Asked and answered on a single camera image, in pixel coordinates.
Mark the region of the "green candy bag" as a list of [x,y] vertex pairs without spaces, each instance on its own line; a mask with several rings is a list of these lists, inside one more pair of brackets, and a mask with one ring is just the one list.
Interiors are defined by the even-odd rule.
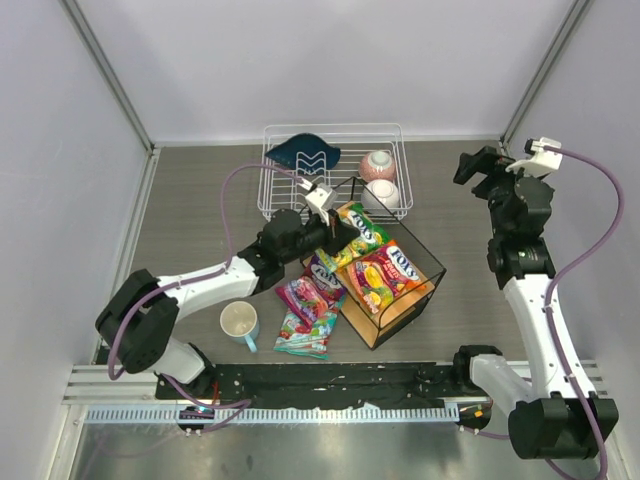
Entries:
[[335,256],[327,254],[322,249],[318,249],[315,252],[318,260],[330,272],[336,272],[346,267],[354,260],[374,252],[392,240],[384,228],[375,224],[366,215],[361,203],[349,202],[344,204],[338,208],[338,214],[344,224],[355,227],[359,231],[359,236]]

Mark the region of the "orange fruits candy bag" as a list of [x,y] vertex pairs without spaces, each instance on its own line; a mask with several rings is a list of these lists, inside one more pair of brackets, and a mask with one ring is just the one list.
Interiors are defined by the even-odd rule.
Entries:
[[343,271],[371,317],[401,296],[427,289],[426,280],[395,240],[354,260]]

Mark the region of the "purple berries candy bag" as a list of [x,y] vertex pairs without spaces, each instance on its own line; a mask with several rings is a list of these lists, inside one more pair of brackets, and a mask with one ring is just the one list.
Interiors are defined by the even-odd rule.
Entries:
[[340,309],[346,295],[346,288],[317,255],[309,260],[299,278],[275,291],[302,322],[303,332],[309,332],[332,308]]

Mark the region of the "wooden two-tier wire shelf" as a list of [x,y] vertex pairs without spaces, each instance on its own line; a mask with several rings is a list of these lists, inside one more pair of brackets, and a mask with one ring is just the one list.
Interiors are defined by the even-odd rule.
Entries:
[[[357,201],[350,200],[341,205],[337,205],[335,201],[334,207],[338,210],[339,207],[349,202]],[[343,271],[345,267],[335,272],[338,280],[348,292],[348,297],[341,308],[342,315],[369,349],[374,350],[421,315],[443,279],[446,268],[401,220],[393,224],[376,223],[370,216],[375,210],[364,207],[364,211],[375,224],[387,231],[392,240],[397,242],[426,280],[427,285],[425,291],[414,291],[403,295],[381,313],[371,317],[356,298],[354,289],[349,285]]]

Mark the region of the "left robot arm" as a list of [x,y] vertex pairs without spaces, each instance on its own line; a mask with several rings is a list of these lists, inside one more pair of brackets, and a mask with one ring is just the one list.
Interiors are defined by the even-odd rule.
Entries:
[[109,379],[151,371],[184,397],[205,397],[215,368],[194,344],[174,338],[175,324],[221,302],[262,293],[283,279],[287,264],[318,249],[337,253],[358,235],[335,210],[326,219],[313,214],[303,221],[281,209],[254,242],[223,263],[169,277],[146,269],[130,274],[95,323],[109,347]]

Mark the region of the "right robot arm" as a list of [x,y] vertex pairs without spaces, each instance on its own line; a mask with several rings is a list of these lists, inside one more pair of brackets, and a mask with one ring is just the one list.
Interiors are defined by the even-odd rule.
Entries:
[[546,138],[529,140],[525,150],[522,160],[490,146],[463,153],[454,181],[483,177],[472,192],[490,213],[487,262],[517,320],[530,377],[518,375],[497,348],[467,345],[454,356],[452,379],[483,390],[506,415],[508,439],[520,458],[603,458],[619,412],[581,366],[556,293],[565,273],[556,270],[543,238],[554,195],[545,179],[559,169],[563,151]]

